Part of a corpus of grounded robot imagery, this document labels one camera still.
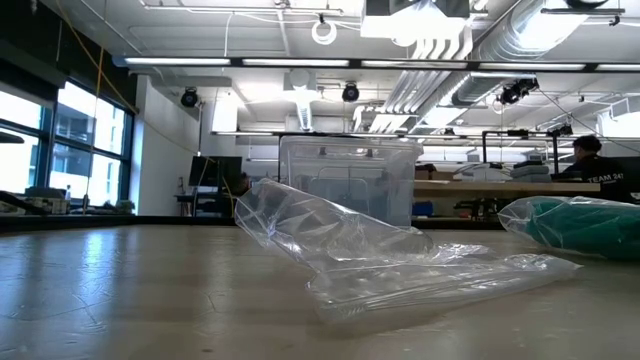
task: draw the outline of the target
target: plastic bag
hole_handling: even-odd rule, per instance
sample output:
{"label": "plastic bag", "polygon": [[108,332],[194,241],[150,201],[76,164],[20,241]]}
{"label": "plastic bag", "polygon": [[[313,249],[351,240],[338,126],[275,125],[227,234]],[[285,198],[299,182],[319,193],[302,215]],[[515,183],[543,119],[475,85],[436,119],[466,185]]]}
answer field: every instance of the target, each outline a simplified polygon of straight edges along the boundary
{"label": "plastic bag", "polygon": [[499,258],[481,245],[434,244],[267,179],[238,200],[235,215],[263,247],[317,272],[307,289],[331,323],[416,305],[443,310],[569,278],[578,267],[547,255]]}
{"label": "plastic bag", "polygon": [[531,197],[499,214],[508,231],[552,248],[640,259],[640,206],[586,197]]}

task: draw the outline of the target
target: computer monitor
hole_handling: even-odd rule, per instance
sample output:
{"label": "computer monitor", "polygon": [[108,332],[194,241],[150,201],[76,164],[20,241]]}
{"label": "computer monitor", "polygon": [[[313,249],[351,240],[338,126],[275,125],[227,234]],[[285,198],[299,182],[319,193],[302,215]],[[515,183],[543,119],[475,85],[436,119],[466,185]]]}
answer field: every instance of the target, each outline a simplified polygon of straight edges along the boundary
{"label": "computer monitor", "polygon": [[219,186],[224,180],[233,187],[241,179],[242,157],[240,156],[194,156],[191,160],[189,186]]}

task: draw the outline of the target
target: person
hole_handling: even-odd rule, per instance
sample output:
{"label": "person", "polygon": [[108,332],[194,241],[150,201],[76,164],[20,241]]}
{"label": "person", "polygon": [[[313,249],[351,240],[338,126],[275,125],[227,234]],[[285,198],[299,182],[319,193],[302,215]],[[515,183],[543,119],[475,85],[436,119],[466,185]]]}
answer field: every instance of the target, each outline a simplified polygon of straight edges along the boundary
{"label": "person", "polygon": [[624,169],[615,160],[599,156],[601,149],[602,144],[595,136],[581,136],[573,142],[576,162],[564,172],[580,172],[583,182],[600,184],[599,198],[634,202],[624,181]]}

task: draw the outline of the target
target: cable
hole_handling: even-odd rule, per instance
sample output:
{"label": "cable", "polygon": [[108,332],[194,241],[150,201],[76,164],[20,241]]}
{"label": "cable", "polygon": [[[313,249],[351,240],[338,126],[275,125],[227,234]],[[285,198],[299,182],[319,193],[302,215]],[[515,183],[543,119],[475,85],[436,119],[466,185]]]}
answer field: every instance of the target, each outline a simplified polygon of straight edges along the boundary
{"label": "cable", "polygon": [[[84,53],[87,54],[87,56],[89,57],[89,60],[91,60],[91,63],[93,64],[93,66],[96,67],[96,69],[100,69],[100,67],[98,66],[98,63],[96,62],[96,60],[93,58],[93,56],[91,56],[91,53],[89,52],[89,50],[87,50],[87,47],[84,45],[84,43],[82,42],[82,39],[80,38],[80,35],[78,35],[78,33],[76,32],[76,30],[73,28],[73,25],[71,25],[71,20],[69,20],[69,15],[67,15],[67,12],[64,11],[64,9],[62,9],[62,6],[60,5],[60,0],[56,0],[56,4],[58,5],[58,10],[60,10],[60,13],[62,14],[62,17],[64,19],[64,21],[67,23],[67,25],[69,26],[69,29],[71,30],[71,32],[73,33],[73,35],[75,36],[76,40],[78,40],[78,43],[80,44],[80,47],[82,47],[82,50],[84,50]],[[122,94],[118,91],[118,89],[116,89],[115,85],[113,85],[113,83],[111,82],[111,80],[109,80],[109,78],[107,78],[107,76],[104,73],[102,74],[102,78],[104,78],[104,81],[107,83],[107,85],[109,85],[109,87],[113,90],[113,92],[116,93],[116,95],[120,98],[120,100],[122,100],[122,103],[129,108],[129,110],[131,110],[134,114],[138,114],[140,113],[140,111],[138,109],[135,108],[135,106],[131,105],[125,98],[124,96],[122,96]]]}
{"label": "cable", "polygon": [[337,21],[334,21],[334,23],[335,23],[336,25],[340,26],[340,27],[345,28],[345,29],[354,30],[354,31],[360,31],[360,29],[359,29],[359,28],[354,28],[354,27],[351,27],[351,26],[345,25],[344,23],[340,23],[340,22],[337,22]]}
{"label": "cable", "polygon": [[258,16],[254,16],[254,15],[249,15],[249,14],[236,14],[238,16],[244,16],[244,17],[248,17],[250,19],[254,19],[254,20],[258,20],[258,21],[263,21],[263,22],[267,22],[267,23],[272,23],[272,24],[315,24],[316,22],[318,22],[318,20],[287,20],[287,21],[278,21],[278,20],[269,20],[269,19],[264,19]]}
{"label": "cable", "polygon": [[578,122],[580,125],[584,126],[585,128],[591,130],[594,134],[604,138],[605,140],[612,142],[618,146],[621,146],[623,148],[626,148],[628,150],[631,150],[633,152],[636,152],[638,154],[640,154],[640,151],[638,151],[637,149],[634,149],[632,147],[629,147],[627,145],[621,144],[615,140],[611,140],[610,138],[602,135],[601,133],[599,133],[596,129],[591,128],[590,126],[586,125],[585,123],[583,123],[582,121],[580,121],[580,119],[578,119],[577,117],[573,116],[573,114],[571,114],[570,112],[568,112],[567,110],[565,110],[556,100],[553,100],[551,97],[549,97],[549,95],[547,95],[544,91],[542,91],[542,89],[538,88],[538,91],[540,91],[540,93],[542,95],[544,95],[544,97],[546,97],[549,101],[551,101],[551,103],[553,103],[558,109],[560,109],[560,111],[562,111],[565,115],[567,115],[568,117],[570,117],[571,119],[575,120],[576,122]]}
{"label": "cable", "polygon": [[[131,112],[133,112],[134,114],[139,114],[140,111],[138,111],[138,109],[136,109],[134,106],[132,106],[125,98],[124,96],[122,96],[122,94],[118,91],[118,89],[113,85],[113,83],[111,82],[111,80],[109,80],[109,78],[107,77],[107,75],[105,75],[102,72],[102,62],[100,64],[98,64],[96,62],[96,60],[93,58],[93,56],[91,55],[91,53],[89,52],[89,50],[87,49],[87,47],[84,45],[84,43],[82,42],[82,39],[80,38],[80,36],[78,35],[78,33],[76,32],[76,30],[73,28],[73,25],[71,25],[71,20],[69,20],[69,16],[67,15],[67,13],[64,11],[64,9],[62,8],[62,6],[60,5],[60,0],[56,0],[56,5],[58,6],[58,10],[60,11],[60,13],[62,14],[63,20],[65,21],[65,23],[69,26],[69,29],[71,30],[71,32],[73,33],[73,35],[75,36],[76,40],[78,41],[78,43],[80,44],[80,47],[82,47],[82,50],[84,51],[84,53],[87,55],[87,57],[89,58],[89,60],[91,61],[91,63],[96,67],[96,69],[98,70],[98,76],[99,79],[104,79],[105,82],[109,85],[109,87],[111,87],[111,89],[116,93],[116,95],[118,95],[118,97],[120,98],[120,100],[122,100],[122,102],[127,106],[127,108],[129,108],[129,110]],[[100,47],[100,52],[101,52],[101,56],[104,52],[104,48]],[[96,87],[96,93],[99,92],[100,90],[100,80],[98,80],[97,83],[97,87]],[[193,151],[189,148],[187,148],[186,146],[174,141],[173,139],[171,139],[170,137],[168,137],[167,135],[163,134],[160,130],[158,130],[155,126],[151,125],[151,123],[149,123],[146,119],[143,118],[139,118],[140,120],[142,120],[144,122],[145,125],[147,125],[150,129],[152,129],[153,131],[155,131],[158,135],[160,135],[161,137],[163,137],[165,140],[169,141],[170,143],[174,144],[175,146],[185,150],[186,152],[189,152],[191,154],[194,155],[198,155],[198,153],[196,151]],[[207,158],[207,163],[211,162],[214,163],[213,160]],[[231,198],[231,209],[232,212],[231,214],[233,215],[233,198]]]}
{"label": "cable", "polygon": [[[98,63],[98,79],[96,80],[96,102],[94,104],[94,108],[93,108],[93,120],[96,123],[98,122],[98,100],[100,99],[100,85],[102,83],[102,64],[103,64],[103,60],[104,60],[104,48],[100,47],[100,61]],[[92,165],[93,165],[93,150],[95,148],[95,137],[96,137],[96,133],[95,131],[93,132],[93,138],[94,140],[91,142],[91,157],[89,158],[89,169],[91,169]],[[91,176],[87,177],[87,187],[85,188],[84,191],[84,196],[82,197],[82,215],[87,215],[87,207],[89,206],[89,183],[91,182]]]}
{"label": "cable", "polygon": [[229,15],[227,19],[227,26],[224,30],[224,57],[227,57],[227,50],[229,50],[229,24],[231,24],[231,18],[233,18],[234,13]]}
{"label": "cable", "polygon": [[[607,25],[607,26],[612,26],[611,23],[608,22],[591,22],[591,23],[582,23],[582,25]],[[640,24],[638,23],[629,23],[629,22],[620,22],[617,25],[624,25],[624,26],[630,26],[630,27],[640,27]]]}
{"label": "cable", "polygon": [[231,216],[233,216],[235,209],[233,208],[233,195],[231,194],[231,188],[229,187],[229,184],[227,184],[227,180],[224,178],[224,176],[222,177],[222,181],[224,181],[224,186],[227,188],[227,193],[229,194],[229,202],[231,203]]}

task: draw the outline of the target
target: security camera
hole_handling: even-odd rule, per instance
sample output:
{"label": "security camera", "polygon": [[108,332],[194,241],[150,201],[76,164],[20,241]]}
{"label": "security camera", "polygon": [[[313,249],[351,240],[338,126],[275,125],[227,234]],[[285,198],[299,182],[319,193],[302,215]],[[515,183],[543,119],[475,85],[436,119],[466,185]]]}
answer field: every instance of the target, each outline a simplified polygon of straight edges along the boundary
{"label": "security camera", "polygon": [[360,90],[354,82],[348,82],[342,92],[342,100],[344,102],[356,102],[360,98]]}
{"label": "security camera", "polygon": [[197,92],[198,92],[198,89],[195,87],[184,89],[184,94],[180,99],[180,103],[182,104],[182,106],[187,108],[196,107],[196,105],[198,104],[198,100],[200,100],[200,98],[198,98]]}

